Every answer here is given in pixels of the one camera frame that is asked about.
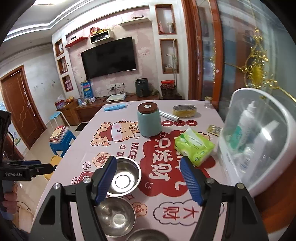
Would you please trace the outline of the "person's left hand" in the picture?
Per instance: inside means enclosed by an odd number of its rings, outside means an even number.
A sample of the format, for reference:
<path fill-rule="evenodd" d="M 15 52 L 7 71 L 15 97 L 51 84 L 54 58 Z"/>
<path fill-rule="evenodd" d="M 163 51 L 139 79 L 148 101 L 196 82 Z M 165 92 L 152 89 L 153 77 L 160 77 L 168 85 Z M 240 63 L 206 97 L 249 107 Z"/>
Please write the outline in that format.
<path fill-rule="evenodd" d="M 17 190 L 18 185 L 15 183 L 12 186 L 12 191 L 4 194 L 3 206 L 6 208 L 7 213 L 15 214 L 17 208 Z"/>

